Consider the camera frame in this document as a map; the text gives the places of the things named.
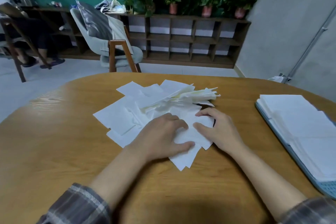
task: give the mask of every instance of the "oval table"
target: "oval table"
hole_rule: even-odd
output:
[[[35,223],[73,182],[89,184],[122,150],[92,114],[120,99],[116,88],[130,81],[149,86],[164,79],[196,90],[218,87],[213,103],[232,117],[244,142],[306,196],[319,195],[254,103],[260,94],[301,94],[336,120],[335,103],[267,80],[104,73],[43,94],[0,124],[1,222]],[[116,216],[128,224],[274,222],[240,168],[214,146],[181,172],[168,160],[149,166],[122,206]]]

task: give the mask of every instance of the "cubby shelf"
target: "cubby shelf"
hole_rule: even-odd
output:
[[[130,39],[143,40],[146,44],[146,50],[143,51],[143,62],[173,64],[173,65],[189,65],[189,66],[206,66],[206,67],[221,67],[233,68],[239,56],[240,49],[244,43],[250,22],[247,20],[238,20],[230,18],[203,18],[198,16],[179,16],[154,14],[150,18],[145,18],[144,15],[120,14],[117,18],[120,19],[129,31],[129,17],[141,17],[145,21],[145,32],[129,32]],[[151,18],[169,20],[169,34],[151,32]],[[180,35],[172,34],[173,20],[191,20],[191,34]],[[214,22],[212,36],[196,35],[197,23],[200,21]],[[237,24],[233,38],[221,37],[222,25],[227,22]],[[169,42],[169,51],[154,51],[151,50],[151,41]],[[173,43],[189,43],[188,52],[172,52]],[[209,45],[207,54],[194,53],[194,44]],[[217,55],[216,51],[219,46],[228,46],[227,55]]]
[[[67,42],[68,45],[58,47],[58,52],[61,57],[75,59],[94,59],[98,60],[99,55],[92,52],[81,32],[79,31],[75,21],[73,20],[69,9],[67,8],[26,8],[25,11],[31,18],[40,18],[45,20],[51,28],[54,29],[54,36],[61,38],[61,42]],[[179,16],[167,14],[154,14],[150,18],[144,15],[135,14],[118,14],[113,15],[120,19],[129,31],[130,17],[138,17],[145,21],[144,32],[130,32],[131,40],[141,40],[145,42],[145,50],[143,51],[144,63],[157,64],[173,64],[187,66],[205,66],[205,67],[220,67],[233,68],[239,52],[244,43],[250,22],[247,20],[238,20],[230,18],[203,18],[198,16]],[[151,32],[151,18],[163,19],[169,22],[169,34]],[[191,21],[191,34],[181,35],[172,34],[174,28],[173,20],[189,20]],[[211,36],[200,36],[196,34],[198,23],[212,22],[214,24]],[[236,28],[232,38],[221,37],[222,27],[225,23],[236,23]],[[70,26],[70,29],[59,31],[58,28],[64,24]],[[167,46],[166,52],[155,51],[151,49],[151,42],[165,42]],[[76,43],[76,47],[71,46],[71,43]],[[174,43],[184,44],[188,52],[173,52]],[[209,46],[205,51],[206,54],[198,54],[194,52],[196,45]],[[218,55],[216,51],[220,46],[227,46],[227,55]]]

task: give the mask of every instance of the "slipper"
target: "slipper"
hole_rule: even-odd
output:
[[[49,66],[50,66],[50,67],[57,66],[57,65],[62,64],[62,63],[64,63],[64,62],[65,62],[65,59],[59,59],[59,58],[56,58],[56,59],[54,59],[54,60],[49,64]],[[46,65],[40,65],[40,68],[42,68],[42,69],[46,69],[47,66],[46,66]]]
[[[35,59],[34,57],[32,56],[28,56],[28,62],[23,64],[21,63],[21,65],[23,67],[32,67],[33,65],[35,65],[37,63],[37,59]]]

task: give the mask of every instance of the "person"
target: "person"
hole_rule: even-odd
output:
[[[65,62],[64,59],[49,58],[48,48],[51,43],[50,29],[48,25],[39,19],[28,18],[27,14],[17,9],[11,2],[11,0],[0,0],[0,13],[2,17],[10,17],[18,26],[18,28],[28,36],[32,44],[38,49],[40,55],[46,60],[50,66],[56,66]],[[21,35],[15,28],[8,24],[6,25],[7,32],[12,39],[19,38]],[[5,41],[5,34],[2,29],[0,33],[0,41]],[[37,63],[34,57],[28,56],[22,49],[22,42],[18,41],[14,43],[17,57],[23,67],[31,67]],[[47,68],[41,60],[39,60],[40,68]]]
[[[336,223],[333,201],[324,197],[307,199],[244,144],[229,116],[214,108],[196,114],[202,115],[214,117],[214,127],[200,123],[193,126],[237,162],[277,222]],[[170,113],[153,119],[88,187],[74,183],[37,223],[110,223],[111,211],[146,163],[174,156],[194,145],[173,142],[179,128],[187,129],[188,125]]]

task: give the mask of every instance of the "shirt cuff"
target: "shirt cuff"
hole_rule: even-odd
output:
[[[74,183],[38,223],[110,224],[107,203],[87,186]]]
[[[282,224],[322,224],[336,223],[336,205],[331,198],[307,199],[282,217]]]

